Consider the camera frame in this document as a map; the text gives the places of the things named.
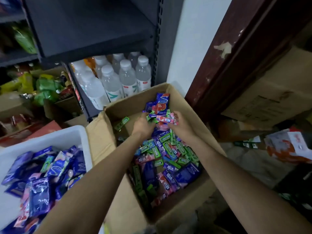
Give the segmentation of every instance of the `white bottle label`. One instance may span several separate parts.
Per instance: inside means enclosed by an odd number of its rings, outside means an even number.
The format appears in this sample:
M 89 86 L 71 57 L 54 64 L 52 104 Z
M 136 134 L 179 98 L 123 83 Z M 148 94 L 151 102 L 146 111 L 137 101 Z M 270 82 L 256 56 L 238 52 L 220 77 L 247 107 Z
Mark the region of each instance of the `white bottle label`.
M 103 107 L 106 106 L 109 103 L 108 97 L 107 95 L 103 95 L 101 97 L 97 97 L 97 98 L 92 98 L 89 97 L 93 106 L 97 109 L 97 110 L 103 110 Z
M 117 91 L 115 91 L 115 92 L 111 92 L 111 91 L 107 91 L 107 90 L 105 90 L 106 91 L 106 93 L 107 93 L 107 96 L 108 96 L 108 98 L 109 98 L 109 100 L 111 101 L 111 102 L 115 102 L 117 99 L 121 99 L 121 98 L 123 98 L 122 96 L 121 96 L 121 92 L 120 92 L 120 90 L 117 90 Z
M 122 85 L 122 88 L 124 90 L 124 95 L 126 97 L 134 95 L 138 92 L 138 85 L 136 82 L 135 82 L 135 84 L 130 85 L 130 86 Z
M 143 90 L 147 90 L 151 87 L 151 79 L 148 81 L 140 81 L 137 79 L 138 82 L 138 91 L 142 92 Z

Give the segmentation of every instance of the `hand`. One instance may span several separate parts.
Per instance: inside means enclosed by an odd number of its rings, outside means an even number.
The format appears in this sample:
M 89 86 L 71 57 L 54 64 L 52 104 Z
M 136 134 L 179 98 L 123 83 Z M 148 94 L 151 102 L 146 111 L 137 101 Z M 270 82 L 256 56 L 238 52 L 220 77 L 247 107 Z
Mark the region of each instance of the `hand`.
M 178 125 L 168 123 L 170 129 L 174 130 L 175 134 L 183 140 L 185 143 L 188 142 L 188 139 L 192 136 L 196 136 L 189 122 L 183 117 L 181 112 L 174 111 L 174 114 L 177 116 Z
M 142 113 L 142 115 L 136 120 L 132 131 L 132 135 L 139 134 L 142 141 L 151 137 L 156 125 L 154 122 L 151 123 L 147 121 L 147 114 L 148 113 Z

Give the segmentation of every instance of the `white wall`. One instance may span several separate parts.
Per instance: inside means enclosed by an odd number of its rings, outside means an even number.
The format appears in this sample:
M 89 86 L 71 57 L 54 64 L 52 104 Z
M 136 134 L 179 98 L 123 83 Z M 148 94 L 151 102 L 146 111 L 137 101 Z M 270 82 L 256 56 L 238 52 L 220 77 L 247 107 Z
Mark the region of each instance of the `white wall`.
M 184 0 L 167 76 L 167 83 L 173 84 L 183 97 L 231 1 Z

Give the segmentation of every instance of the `white bottle cap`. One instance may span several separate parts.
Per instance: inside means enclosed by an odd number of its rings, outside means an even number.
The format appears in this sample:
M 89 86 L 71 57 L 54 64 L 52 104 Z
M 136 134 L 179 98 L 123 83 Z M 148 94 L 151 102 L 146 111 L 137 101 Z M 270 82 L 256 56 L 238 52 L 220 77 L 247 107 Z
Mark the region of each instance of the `white bottle cap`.
M 140 52 L 131 52 L 130 54 L 133 55 L 133 56 L 137 56 L 137 55 L 140 54 Z
M 84 60 L 80 60 L 80 61 L 74 61 L 73 63 L 73 66 L 75 68 L 75 71 L 80 71 L 80 70 L 84 70 L 86 68 L 86 64 L 84 62 Z
M 102 66 L 105 65 L 107 63 L 107 59 L 106 56 L 94 56 L 94 60 L 96 62 L 97 65 Z
M 111 65 L 105 65 L 105 66 L 102 67 L 102 74 L 104 76 L 109 76 L 113 72 L 114 72 L 114 69 L 113 69 L 113 67 Z
M 114 53 L 114 54 L 113 54 L 113 57 L 114 57 L 116 60 L 120 60 L 120 59 L 122 59 L 122 57 L 123 57 L 123 53 Z
M 90 82 L 93 78 L 95 78 L 95 76 L 92 71 L 86 70 L 81 74 L 81 78 L 85 82 Z
M 149 64 L 149 59 L 146 56 L 139 56 L 138 63 L 140 66 L 147 66 Z
M 131 61 L 129 60 L 121 60 L 120 67 L 123 70 L 130 70 L 131 69 Z

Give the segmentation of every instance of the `clear plastic bottle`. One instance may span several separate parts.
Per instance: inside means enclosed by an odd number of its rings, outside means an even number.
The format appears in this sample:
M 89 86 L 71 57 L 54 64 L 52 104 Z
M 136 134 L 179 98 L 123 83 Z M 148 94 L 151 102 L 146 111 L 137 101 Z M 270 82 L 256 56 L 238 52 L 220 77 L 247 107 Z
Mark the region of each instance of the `clear plastic bottle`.
M 102 78 L 102 67 L 105 65 L 110 65 L 110 62 L 106 59 L 106 56 L 94 56 L 94 61 L 96 62 L 96 75 L 99 79 Z
M 135 70 L 132 68 L 129 60 L 120 61 L 119 78 L 125 97 L 134 95 L 138 92 Z
M 119 74 L 119 70 L 120 70 L 120 61 L 126 59 L 124 57 L 123 53 L 115 53 L 113 54 L 113 59 L 112 59 L 112 67 L 114 69 L 114 71 L 116 72 L 116 74 Z
M 85 94 L 91 100 L 93 106 L 98 110 L 103 110 L 110 101 L 107 97 L 101 80 L 96 78 L 92 71 L 86 70 L 81 74 L 84 82 Z
M 140 52 L 131 52 L 128 56 L 128 60 L 131 61 L 132 68 L 135 69 L 138 63 L 138 57 L 141 55 Z
M 83 79 L 81 76 L 86 70 L 92 72 L 92 69 L 85 64 L 84 60 L 74 61 L 72 62 L 72 65 L 75 69 L 76 79 L 79 85 L 81 86 L 82 90 L 85 92 L 85 88 L 84 88 L 85 83 L 83 82 Z
M 138 82 L 138 91 L 147 90 L 151 87 L 151 66 L 146 56 L 138 57 L 138 64 L 135 68 L 135 74 Z
M 114 102 L 117 99 L 124 98 L 121 82 L 113 67 L 111 65 L 103 66 L 102 75 L 101 81 L 109 100 Z

